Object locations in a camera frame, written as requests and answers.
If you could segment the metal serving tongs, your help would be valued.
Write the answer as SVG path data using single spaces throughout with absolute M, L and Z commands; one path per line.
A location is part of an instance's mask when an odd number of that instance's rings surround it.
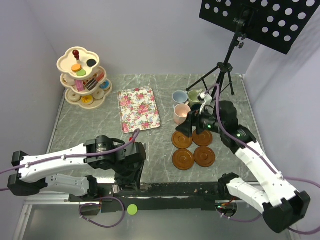
M 121 191 L 121 189 L 118 184 L 114 184 L 112 186 L 112 191 L 113 191 L 113 194 L 118 194 Z

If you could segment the green toy macaron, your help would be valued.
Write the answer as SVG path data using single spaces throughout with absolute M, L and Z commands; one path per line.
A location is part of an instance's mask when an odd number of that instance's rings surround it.
M 87 72 L 82 68 L 81 70 L 79 70 L 79 71 L 77 71 L 76 72 L 76 75 L 78 76 L 78 77 L 83 77 L 83 76 L 85 76 L 87 74 Z
M 130 204 L 128 207 L 127 207 L 127 213 L 130 215 L 130 216 L 134 216 L 138 213 L 138 207 L 137 205 L 135 204 Z

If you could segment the yellow toy tart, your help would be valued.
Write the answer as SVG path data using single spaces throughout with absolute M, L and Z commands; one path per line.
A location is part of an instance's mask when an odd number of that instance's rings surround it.
M 83 105 L 88 106 L 94 102 L 94 98 L 91 95 L 82 96 L 81 102 Z

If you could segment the pink sprinkled toy donut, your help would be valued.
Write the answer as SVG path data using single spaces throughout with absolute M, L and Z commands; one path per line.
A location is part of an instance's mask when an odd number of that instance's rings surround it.
M 105 91 L 103 89 L 98 89 L 97 91 L 95 91 L 92 96 L 96 99 L 96 100 L 101 100 L 105 95 Z

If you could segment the blue frosted toy donut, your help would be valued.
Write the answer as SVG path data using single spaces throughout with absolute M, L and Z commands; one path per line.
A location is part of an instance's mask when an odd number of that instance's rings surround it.
M 102 90 L 107 91 L 111 87 L 110 81 L 107 79 L 104 83 L 99 86 Z

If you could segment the chocolate layer toy cake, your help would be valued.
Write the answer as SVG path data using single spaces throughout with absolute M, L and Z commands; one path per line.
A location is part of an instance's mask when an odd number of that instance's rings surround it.
M 84 87 L 88 90 L 91 91 L 92 89 L 94 89 L 98 84 L 98 81 L 95 78 L 92 78 L 91 80 L 89 80 Z

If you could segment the pink toy cake slice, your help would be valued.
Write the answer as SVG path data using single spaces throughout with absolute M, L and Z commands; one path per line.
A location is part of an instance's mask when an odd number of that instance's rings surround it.
M 95 76 L 95 79 L 99 82 L 104 78 L 105 74 L 103 71 L 100 70 L 94 76 Z

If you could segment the pink toy popsicle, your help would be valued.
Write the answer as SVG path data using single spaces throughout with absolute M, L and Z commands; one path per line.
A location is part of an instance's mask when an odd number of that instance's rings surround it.
M 82 92 L 84 90 L 84 83 L 82 80 L 75 79 L 75 86 L 78 92 Z

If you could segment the black toy cookie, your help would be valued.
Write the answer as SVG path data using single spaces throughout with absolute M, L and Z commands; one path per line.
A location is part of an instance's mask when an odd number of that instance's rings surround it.
M 97 64 L 97 61 L 95 59 L 91 58 L 86 61 L 86 64 L 88 67 L 92 68 L 93 66 L 95 66 Z

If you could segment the orange toy macaron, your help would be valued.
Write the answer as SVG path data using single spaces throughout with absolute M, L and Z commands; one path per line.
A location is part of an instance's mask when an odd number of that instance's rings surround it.
M 73 72 L 78 72 L 78 71 L 80 71 L 82 69 L 82 66 L 79 64 L 79 63 L 76 63 L 76 64 L 74 64 L 74 65 L 72 65 L 71 66 L 71 70 L 73 71 Z

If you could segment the white toy donut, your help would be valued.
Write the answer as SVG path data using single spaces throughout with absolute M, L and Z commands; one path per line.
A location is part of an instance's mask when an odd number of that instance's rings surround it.
M 80 99 L 81 99 L 81 96 L 74 93 L 74 92 L 70 92 L 68 94 L 68 99 L 71 101 L 71 102 L 78 102 Z

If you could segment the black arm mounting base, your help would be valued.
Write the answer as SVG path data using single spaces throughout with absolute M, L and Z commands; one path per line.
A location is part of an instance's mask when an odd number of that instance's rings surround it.
M 120 190 L 113 194 L 112 183 L 99 183 L 98 194 L 95 197 L 69 196 L 71 203 L 94 203 L 101 205 L 102 213 L 121 211 L 130 204 L 137 205 L 139 210 L 189 210 L 215 211 L 217 203 L 233 199 L 226 187 L 218 182 L 171 182 L 171 183 L 143 183 L 139 190 Z

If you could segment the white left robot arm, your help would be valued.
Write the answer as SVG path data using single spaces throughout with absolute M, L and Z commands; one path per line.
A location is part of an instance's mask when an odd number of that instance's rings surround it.
M 31 156 L 16 151 L 11 161 L 15 174 L 9 176 L 7 187 L 19 197 L 37 195 L 45 190 L 93 201 L 103 194 L 96 177 L 72 177 L 62 172 L 113 170 L 119 187 L 138 190 L 146 158 L 145 146 L 134 137 L 124 142 L 105 135 L 50 154 Z

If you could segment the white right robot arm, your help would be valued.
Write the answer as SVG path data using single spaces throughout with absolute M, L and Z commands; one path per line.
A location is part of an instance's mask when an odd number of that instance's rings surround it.
M 217 133 L 223 144 L 240 159 L 259 182 L 259 190 L 229 173 L 219 179 L 218 193 L 223 199 L 232 196 L 245 201 L 262 214 L 268 227 L 281 233 L 302 220 L 311 198 L 306 191 L 298 191 L 290 184 L 268 159 L 250 130 L 241 124 L 237 109 L 230 101 L 219 101 L 213 110 L 190 111 L 186 120 L 176 127 L 186 137 L 193 132 Z

